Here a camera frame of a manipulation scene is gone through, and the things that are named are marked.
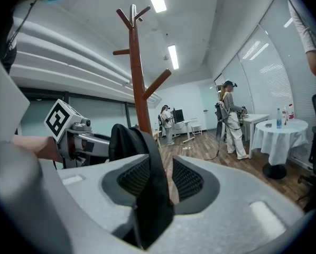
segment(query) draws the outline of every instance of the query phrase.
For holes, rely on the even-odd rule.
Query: white pants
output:
[[[164,128],[166,133],[166,139],[168,141],[168,144],[172,143],[172,127],[170,128]]]
[[[246,158],[246,152],[243,146],[243,133],[240,129],[237,113],[231,112],[226,123],[227,152],[233,153],[235,150],[237,150],[238,159]]]

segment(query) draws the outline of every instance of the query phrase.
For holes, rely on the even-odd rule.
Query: computer monitor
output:
[[[175,110],[174,111],[174,122],[178,123],[178,122],[182,122],[184,121],[184,115],[183,115],[183,110]]]

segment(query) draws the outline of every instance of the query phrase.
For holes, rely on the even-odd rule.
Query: person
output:
[[[311,72],[316,76],[316,21],[301,0],[288,0],[287,3]]]
[[[227,152],[231,154],[237,150],[237,158],[242,160],[248,158],[248,155],[243,146],[243,133],[240,129],[237,112],[247,114],[247,110],[234,105],[232,97],[234,86],[236,85],[233,82],[226,81],[221,86],[220,100],[224,103],[225,109],[229,114],[226,122]]]
[[[13,31],[13,13],[16,5],[25,1],[28,0],[4,0],[3,3],[0,3],[0,61],[8,74],[17,55],[16,35],[19,31],[19,29]],[[33,1],[27,16],[37,0]],[[19,147],[32,151],[38,158],[62,162],[52,137],[15,135],[12,142]]]
[[[171,116],[170,112],[168,111],[170,108],[165,104],[162,107],[160,115],[162,117],[162,123],[166,134],[166,139],[168,141],[168,146],[174,145],[172,142],[172,122],[173,116]]]

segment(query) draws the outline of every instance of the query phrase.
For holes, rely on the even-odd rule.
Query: white round table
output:
[[[286,176],[286,163],[289,150],[307,144],[306,130],[308,124],[302,120],[289,120],[281,129],[276,127],[276,120],[260,122],[256,125],[252,149],[261,148],[262,153],[269,154],[268,164],[263,167],[269,178],[281,179]]]

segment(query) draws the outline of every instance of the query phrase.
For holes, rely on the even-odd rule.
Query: wooden floor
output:
[[[173,141],[175,142],[175,145],[179,145],[184,144],[183,140],[185,139],[187,139],[186,135],[182,135],[174,138]],[[175,155],[181,155],[183,146],[166,146],[165,138],[161,139],[161,144],[163,165],[169,181],[170,197],[176,204],[179,202],[179,197],[178,190],[172,181],[172,157]],[[188,156],[199,159],[211,159],[216,155],[218,150],[218,142],[215,139],[214,131],[203,132],[202,135],[197,134],[195,139],[186,143],[186,146],[194,146],[193,149],[188,150]],[[248,152],[249,141],[244,142],[244,147]],[[237,160],[236,153],[234,152],[229,155],[227,153],[226,144],[221,142],[219,155],[216,159],[211,160],[211,162],[249,172],[294,202],[296,202],[299,197],[307,193],[309,190],[308,186],[305,184],[298,184],[297,179],[300,175],[309,176],[309,171],[288,161],[286,163],[286,177],[280,180],[269,179],[265,177],[262,172],[263,165],[267,163],[267,156],[268,155],[259,151],[254,151],[252,159]],[[304,207],[305,204],[305,200],[299,203],[301,207]]]

